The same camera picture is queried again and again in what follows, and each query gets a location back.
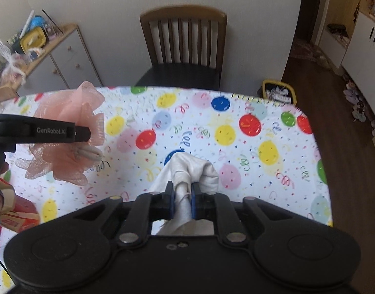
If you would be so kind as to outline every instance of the tablecloth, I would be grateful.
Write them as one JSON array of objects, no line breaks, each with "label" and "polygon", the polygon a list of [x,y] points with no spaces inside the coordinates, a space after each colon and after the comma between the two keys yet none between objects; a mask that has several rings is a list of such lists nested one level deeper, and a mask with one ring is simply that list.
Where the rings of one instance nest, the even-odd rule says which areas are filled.
[{"label": "tablecloth", "polygon": [[[176,152],[212,162],[219,191],[232,201],[255,196],[321,223],[332,223],[328,186],[307,116],[292,105],[251,96],[182,88],[98,88],[105,102],[104,157],[86,172],[89,184],[56,181],[52,173],[28,180],[17,158],[31,159],[27,145],[7,153],[2,175],[31,200],[42,222],[112,195],[132,201],[145,193]],[[7,114],[32,116],[50,93],[5,103]],[[1,232],[0,258],[15,233]],[[0,293],[12,286],[0,267]]]}]

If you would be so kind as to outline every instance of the wooden chair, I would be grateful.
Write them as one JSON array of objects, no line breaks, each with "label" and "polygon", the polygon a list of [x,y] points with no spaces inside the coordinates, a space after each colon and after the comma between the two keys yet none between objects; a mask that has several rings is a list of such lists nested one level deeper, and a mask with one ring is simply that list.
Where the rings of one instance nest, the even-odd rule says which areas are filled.
[{"label": "wooden chair", "polygon": [[[192,19],[198,21],[197,29],[197,64],[193,64],[193,25]],[[175,58],[176,41],[172,21],[178,21],[178,46],[179,59]],[[182,21],[188,22],[188,51],[189,62],[184,63],[183,25]],[[162,21],[168,23],[168,37],[171,63],[166,60],[166,45],[163,33]],[[202,65],[202,26],[207,21],[206,35],[206,66]],[[223,66],[225,32],[227,28],[227,15],[215,8],[200,5],[176,5],[157,8],[147,11],[140,16],[141,27],[144,33],[152,68],[139,80],[137,86],[176,86],[189,88],[203,88],[218,90],[220,84],[221,70]],[[162,64],[159,64],[153,40],[151,22],[157,22],[159,29],[159,42],[161,49]],[[210,68],[212,50],[212,22],[218,23],[216,66]]]}]

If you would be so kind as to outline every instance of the chair backrest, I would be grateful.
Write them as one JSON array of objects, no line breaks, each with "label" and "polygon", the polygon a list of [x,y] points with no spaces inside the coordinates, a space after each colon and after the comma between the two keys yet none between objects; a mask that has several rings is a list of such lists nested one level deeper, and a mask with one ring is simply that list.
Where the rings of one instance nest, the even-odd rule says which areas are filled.
[{"label": "chair backrest", "polygon": [[189,63],[193,62],[193,28],[192,19],[198,20],[198,34],[197,34],[197,60],[198,64],[202,64],[202,25],[203,21],[207,21],[208,29],[206,35],[206,65],[210,65],[210,56],[212,50],[212,22],[218,23],[217,32],[217,49],[216,49],[216,70],[221,76],[221,69],[223,66],[224,57],[224,45],[225,45],[225,31],[227,28],[227,15],[215,8],[201,5],[174,5],[165,6],[153,10],[149,10],[140,16],[140,22],[142,31],[144,33],[145,41],[147,43],[147,48],[149,56],[151,58],[152,65],[158,65],[155,44],[153,42],[151,22],[157,22],[159,29],[159,41],[161,56],[163,63],[166,63],[166,52],[165,43],[163,35],[163,26],[161,21],[168,22],[168,36],[170,43],[170,55],[171,62],[175,62],[175,48],[174,48],[174,31],[172,29],[172,21],[178,21],[178,44],[179,44],[179,55],[180,62],[183,63],[183,26],[182,21],[188,20],[188,48],[189,48]]}]

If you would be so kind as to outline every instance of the tied plastic bag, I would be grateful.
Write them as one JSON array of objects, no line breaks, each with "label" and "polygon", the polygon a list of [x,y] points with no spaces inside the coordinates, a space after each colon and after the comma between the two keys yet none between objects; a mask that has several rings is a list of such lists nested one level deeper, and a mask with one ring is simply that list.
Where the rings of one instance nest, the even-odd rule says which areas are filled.
[{"label": "tied plastic bag", "polygon": [[6,59],[7,63],[1,73],[0,86],[25,84],[25,73],[20,69],[25,65],[24,60],[19,54],[11,54],[9,47],[0,40],[0,53]]}]

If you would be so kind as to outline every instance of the chair seat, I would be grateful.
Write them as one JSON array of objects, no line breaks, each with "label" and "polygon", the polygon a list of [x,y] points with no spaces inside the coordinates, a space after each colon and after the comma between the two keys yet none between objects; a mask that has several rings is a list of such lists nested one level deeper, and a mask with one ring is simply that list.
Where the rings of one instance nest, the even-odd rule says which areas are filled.
[{"label": "chair seat", "polygon": [[164,86],[219,90],[218,72],[206,66],[166,63],[151,67],[136,86]]}]

